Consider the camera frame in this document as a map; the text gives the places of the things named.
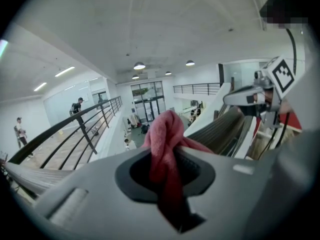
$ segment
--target white ceiling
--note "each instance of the white ceiling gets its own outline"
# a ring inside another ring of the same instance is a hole
[[[8,45],[0,58],[0,102],[42,95],[76,74],[88,70],[16,24],[12,24],[8,29],[5,39]],[[55,77],[59,70],[70,66],[75,68]],[[34,89],[44,82],[47,84],[35,92]]]
[[[135,73],[138,61],[161,75],[177,73],[187,59],[197,58],[199,47],[214,43],[229,28],[261,30],[259,4],[261,0],[31,0],[20,16],[42,24],[121,82],[123,74]]]

